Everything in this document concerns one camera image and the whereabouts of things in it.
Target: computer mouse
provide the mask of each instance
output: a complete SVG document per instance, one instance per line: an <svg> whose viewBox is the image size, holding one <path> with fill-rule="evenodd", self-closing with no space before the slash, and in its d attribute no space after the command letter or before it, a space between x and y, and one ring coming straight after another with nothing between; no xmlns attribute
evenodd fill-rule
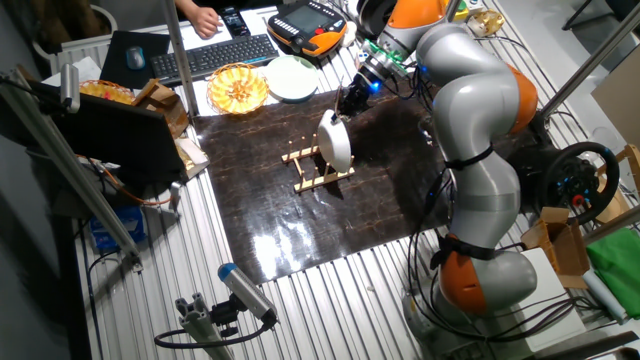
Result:
<svg viewBox="0 0 640 360"><path fill-rule="evenodd" d="M132 46L127 49L127 67L131 70L140 70L145 66L144 55L140 46Z"/></svg>

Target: green cloth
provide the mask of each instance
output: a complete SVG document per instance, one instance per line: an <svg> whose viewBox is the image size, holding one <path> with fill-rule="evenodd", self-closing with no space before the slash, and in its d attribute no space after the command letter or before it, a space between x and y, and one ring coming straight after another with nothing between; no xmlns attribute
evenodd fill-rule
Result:
<svg viewBox="0 0 640 360"><path fill-rule="evenodd" d="M640 237L620 229L587 246L587 254L600 279L609 287L627 314L640 318Z"/></svg>

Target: yellow plate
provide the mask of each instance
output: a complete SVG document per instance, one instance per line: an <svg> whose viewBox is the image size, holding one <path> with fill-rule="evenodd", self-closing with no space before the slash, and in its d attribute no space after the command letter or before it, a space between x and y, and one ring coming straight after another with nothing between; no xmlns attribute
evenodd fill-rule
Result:
<svg viewBox="0 0 640 360"><path fill-rule="evenodd" d="M264 104L269 87L258 70L247 64L218 69L207 84L207 97L219 113L246 114Z"/></svg>

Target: white plate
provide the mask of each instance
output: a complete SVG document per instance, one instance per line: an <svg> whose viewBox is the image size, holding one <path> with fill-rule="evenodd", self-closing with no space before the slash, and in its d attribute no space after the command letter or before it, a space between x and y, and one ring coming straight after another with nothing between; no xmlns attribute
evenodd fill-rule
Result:
<svg viewBox="0 0 640 360"><path fill-rule="evenodd" d="M351 142L344 123L331 121L333 110L325 111L318 125L318 146L324 161L341 173L349 171L351 165Z"/></svg>
<svg viewBox="0 0 640 360"><path fill-rule="evenodd" d="M285 100L301 100L318 88L318 70L309 61L293 56L272 60L264 75L273 95Z"/></svg>

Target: dark wooden board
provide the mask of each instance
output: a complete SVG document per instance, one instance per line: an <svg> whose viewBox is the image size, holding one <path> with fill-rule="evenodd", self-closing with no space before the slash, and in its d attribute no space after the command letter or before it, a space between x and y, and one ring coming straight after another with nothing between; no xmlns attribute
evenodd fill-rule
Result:
<svg viewBox="0 0 640 360"><path fill-rule="evenodd" d="M294 149L302 136L310 145L334 96L196 121L233 260L257 283L409 235L444 167L439 149L418 128L426 111L416 100L382 91L369 100L373 108L347 124L355 174L296 194L296 169L280 156L289 140ZM324 169L320 158L301 165L307 174L314 165ZM447 223L447 209L441 196L425 227Z"/></svg>

